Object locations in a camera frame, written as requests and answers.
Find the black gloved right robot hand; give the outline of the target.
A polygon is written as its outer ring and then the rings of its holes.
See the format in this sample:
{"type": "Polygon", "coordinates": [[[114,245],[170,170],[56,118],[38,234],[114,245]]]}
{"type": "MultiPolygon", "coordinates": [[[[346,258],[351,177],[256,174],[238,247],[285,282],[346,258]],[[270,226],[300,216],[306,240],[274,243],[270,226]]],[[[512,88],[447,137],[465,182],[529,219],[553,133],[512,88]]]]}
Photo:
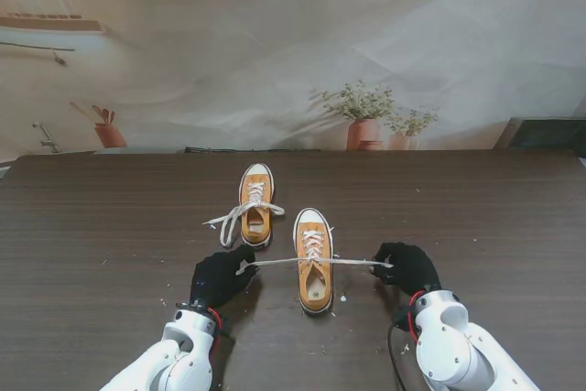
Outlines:
{"type": "Polygon", "coordinates": [[[418,246],[401,242],[382,243],[374,256],[379,265],[372,274],[384,284],[395,286],[412,297],[420,290],[441,289],[440,278],[431,259],[418,246]]]}

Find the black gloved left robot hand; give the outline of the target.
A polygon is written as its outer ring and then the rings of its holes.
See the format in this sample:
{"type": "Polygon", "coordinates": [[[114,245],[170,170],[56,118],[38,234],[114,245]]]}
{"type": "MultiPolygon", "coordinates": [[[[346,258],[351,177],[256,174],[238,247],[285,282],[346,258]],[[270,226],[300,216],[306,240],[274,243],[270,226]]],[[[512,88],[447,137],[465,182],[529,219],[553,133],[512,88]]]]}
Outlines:
{"type": "Polygon", "coordinates": [[[220,308],[243,292],[257,271],[255,251],[248,244],[209,255],[195,266],[189,304],[220,308]]]}

